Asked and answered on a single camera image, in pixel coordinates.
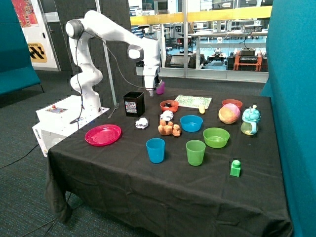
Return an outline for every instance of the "yellow railing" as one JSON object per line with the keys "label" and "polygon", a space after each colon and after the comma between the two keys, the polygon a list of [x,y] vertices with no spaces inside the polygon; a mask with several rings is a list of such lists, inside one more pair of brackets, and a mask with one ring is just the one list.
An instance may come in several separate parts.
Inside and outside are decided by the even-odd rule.
{"label": "yellow railing", "polygon": [[[188,22],[193,21],[217,21],[217,20],[236,20],[251,18],[269,18],[272,6],[243,7],[236,9],[225,9],[216,11],[188,12]],[[132,26],[153,25],[183,22],[183,13],[162,14],[153,16],[133,16],[130,18]]]}

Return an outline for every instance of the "teddy bear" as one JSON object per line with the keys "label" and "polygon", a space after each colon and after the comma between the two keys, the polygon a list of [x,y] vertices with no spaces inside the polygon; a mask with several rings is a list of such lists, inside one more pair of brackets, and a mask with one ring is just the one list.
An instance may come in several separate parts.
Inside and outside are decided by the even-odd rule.
{"label": "teddy bear", "polygon": [[173,122],[171,121],[169,121],[167,124],[166,121],[163,119],[160,120],[158,131],[163,136],[172,134],[175,137],[179,137],[181,135],[181,128],[179,125],[173,125]]}

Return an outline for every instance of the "baby bottle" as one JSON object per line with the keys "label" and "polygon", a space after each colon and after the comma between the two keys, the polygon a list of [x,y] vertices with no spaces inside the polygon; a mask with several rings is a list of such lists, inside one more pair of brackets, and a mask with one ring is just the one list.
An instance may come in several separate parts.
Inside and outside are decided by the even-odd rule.
{"label": "baby bottle", "polygon": [[253,105],[246,109],[242,114],[241,131],[246,135],[256,134],[258,131],[257,123],[260,121],[260,112],[256,109],[257,106]]}

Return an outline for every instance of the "red plate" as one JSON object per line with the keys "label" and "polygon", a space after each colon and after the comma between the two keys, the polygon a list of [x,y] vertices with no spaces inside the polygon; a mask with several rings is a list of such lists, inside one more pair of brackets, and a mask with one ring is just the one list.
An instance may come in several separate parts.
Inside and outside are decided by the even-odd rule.
{"label": "red plate", "polygon": [[105,124],[89,130],[84,138],[89,144],[100,147],[117,141],[121,133],[122,130],[119,126]]}

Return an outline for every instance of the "pink ball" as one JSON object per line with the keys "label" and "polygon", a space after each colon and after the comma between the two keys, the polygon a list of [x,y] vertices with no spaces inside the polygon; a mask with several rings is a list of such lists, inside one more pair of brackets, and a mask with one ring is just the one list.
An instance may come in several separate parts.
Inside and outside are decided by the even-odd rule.
{"label": "pink ball", "polygon": [[240,117],[240,110],[234,104],[225,104],[218,112],[219,119],[225,124],[236,122]]}

